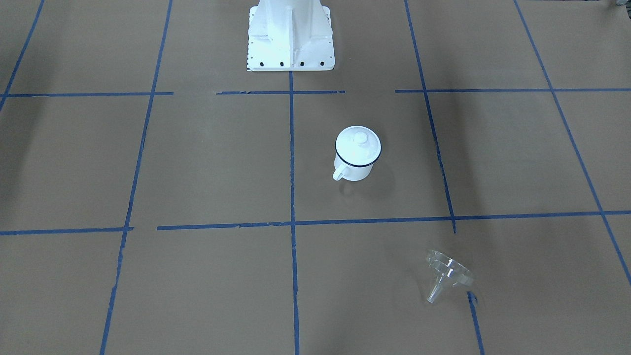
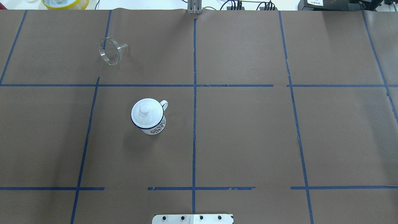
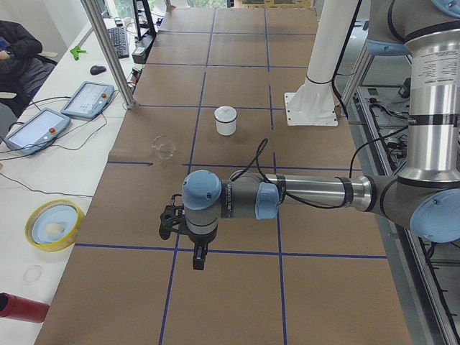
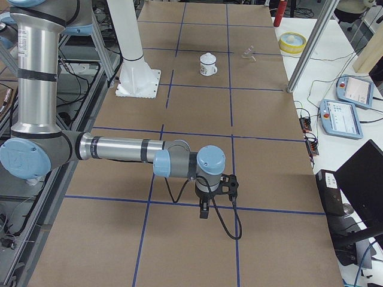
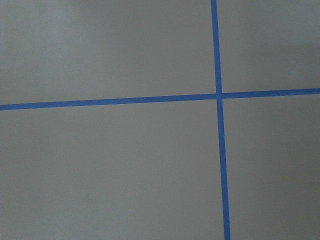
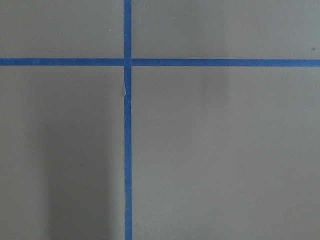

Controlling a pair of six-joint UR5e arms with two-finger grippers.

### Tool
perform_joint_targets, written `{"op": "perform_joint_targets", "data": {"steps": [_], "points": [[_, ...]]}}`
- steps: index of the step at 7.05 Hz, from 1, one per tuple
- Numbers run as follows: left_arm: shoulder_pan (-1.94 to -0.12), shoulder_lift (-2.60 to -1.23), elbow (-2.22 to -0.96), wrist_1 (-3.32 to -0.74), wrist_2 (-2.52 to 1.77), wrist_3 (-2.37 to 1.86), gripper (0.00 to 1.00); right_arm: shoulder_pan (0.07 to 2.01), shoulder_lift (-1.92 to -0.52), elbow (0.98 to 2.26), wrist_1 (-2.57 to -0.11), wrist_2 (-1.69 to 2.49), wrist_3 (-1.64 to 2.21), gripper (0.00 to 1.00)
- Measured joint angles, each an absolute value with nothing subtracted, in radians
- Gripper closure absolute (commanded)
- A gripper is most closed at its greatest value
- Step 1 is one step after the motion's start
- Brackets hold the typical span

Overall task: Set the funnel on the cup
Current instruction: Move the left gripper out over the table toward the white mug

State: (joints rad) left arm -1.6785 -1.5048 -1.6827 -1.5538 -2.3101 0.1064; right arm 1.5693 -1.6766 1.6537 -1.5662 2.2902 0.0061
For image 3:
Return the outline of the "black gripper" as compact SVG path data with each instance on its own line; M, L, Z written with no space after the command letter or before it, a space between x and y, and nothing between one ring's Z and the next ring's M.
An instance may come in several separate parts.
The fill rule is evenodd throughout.
M196 234L192 231L188 231L188 238L194 243L193 269L204 270L209 244L209 234Z

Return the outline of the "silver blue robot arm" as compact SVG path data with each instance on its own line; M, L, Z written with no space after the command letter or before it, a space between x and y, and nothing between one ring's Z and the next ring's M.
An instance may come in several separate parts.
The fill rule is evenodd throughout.
M369 40L401 43L412 55L408 148L395 176L320 178L240 171L229 180L197 170L183 182L180 231L202 270L219 219L273 219L303 203L372 212L431 242L459 238L459 3L373 1Z

